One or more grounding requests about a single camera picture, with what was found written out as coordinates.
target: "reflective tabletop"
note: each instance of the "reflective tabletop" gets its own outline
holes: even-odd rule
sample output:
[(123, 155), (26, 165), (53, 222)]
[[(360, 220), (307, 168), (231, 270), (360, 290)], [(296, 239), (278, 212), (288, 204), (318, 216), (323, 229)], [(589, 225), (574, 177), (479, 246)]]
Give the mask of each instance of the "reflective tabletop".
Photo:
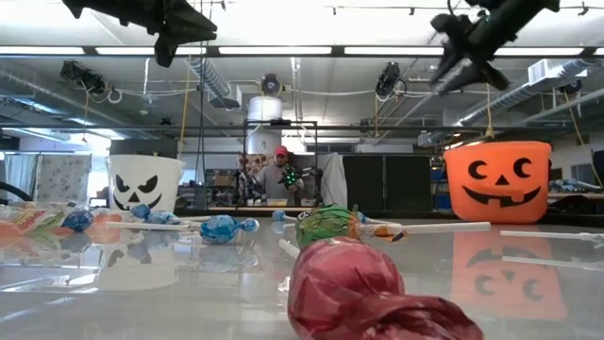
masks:
[[(453, 300), (486, 339), (604, 339), (604, 247), (501, 230), (602, 232), (494, 226), (363, 241), (394, 260), (408, 294)], [(0, 230), (0, 339), (296, 339), (282, 238), (293, 242), (293, 228), (269, 219), (226, 246), (174, 231)]]

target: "green lollipop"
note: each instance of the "green lollipop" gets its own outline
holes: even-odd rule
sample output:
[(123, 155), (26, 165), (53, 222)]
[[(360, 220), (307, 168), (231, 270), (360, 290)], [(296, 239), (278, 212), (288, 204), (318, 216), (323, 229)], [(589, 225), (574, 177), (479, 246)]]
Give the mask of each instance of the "green lollipop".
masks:
[(359, 239), (360, 227), (361, 221), (355, 212), (331, 204), (299, 214), (295, 221), (295, 239), (299, 247), (336, 236)]

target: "candy bucket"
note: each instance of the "candy bucket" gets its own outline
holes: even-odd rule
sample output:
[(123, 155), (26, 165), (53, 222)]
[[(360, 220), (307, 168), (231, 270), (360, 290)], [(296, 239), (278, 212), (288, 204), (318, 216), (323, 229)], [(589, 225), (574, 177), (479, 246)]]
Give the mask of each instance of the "candy bucket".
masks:
[(451, 205), (469, 221), (526, 224), (547, 209), (551, 146), (501, 142), (445, 152)]
[(184, 162), (153, 156), (116, 155), (107, 160), (109, 202), (114, 210), (144, 203), (152, 211), (173, 212)]

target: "blue lollipop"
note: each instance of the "blue lollipop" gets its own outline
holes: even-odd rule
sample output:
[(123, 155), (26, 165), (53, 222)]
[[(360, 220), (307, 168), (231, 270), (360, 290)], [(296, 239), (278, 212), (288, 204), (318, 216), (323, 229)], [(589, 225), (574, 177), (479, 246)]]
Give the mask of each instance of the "blue lollipop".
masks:
[(175, 214), (163, 211), (151, 212), (151, 209), (149, 209), (149, 206), (147, 206), (146, 204), (139, 204), (137, 206), (134, 206), (130, 209), (130, 212), (133, 215), (143, 219), (144, 223), (160, 225), (180, 224), (180, 221), (178, 220), (178, 217), (176, 217)]
[(205, 242), (215, 245), (223, 245), (230, 242), (239, 229), (247, 232), (258, 230), (260, 223), (257, 220), (248, 218), (243, 222), (237, 222), (228, 215), (213, 216), (208, 222), (201, 224), (199, 234)]
[(94, 217), (89, 211), (77, 209), (65, 217), (62, 227), (69, 228), (75, 232), (82, 232), (92, 225), (93, 220)]
[(284, 211), (274, 211), (273, 212), (273, 221), (283, 222), (285, 220), (295, 221), (295, 217), (290, 217), (290, 216), (286, 215)]

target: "orange jack-o-lantern bucket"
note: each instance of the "orange jack-o-lantern bucket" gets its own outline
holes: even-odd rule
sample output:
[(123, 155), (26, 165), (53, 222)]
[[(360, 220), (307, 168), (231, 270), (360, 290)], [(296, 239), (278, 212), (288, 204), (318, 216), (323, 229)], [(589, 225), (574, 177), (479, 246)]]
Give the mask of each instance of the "orange jack-o-lantern bucket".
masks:
[(451, 205), (457, 216), (492, 223), (534, 223), (547, 209), (551, 146), (501, 142), (445, 152)]

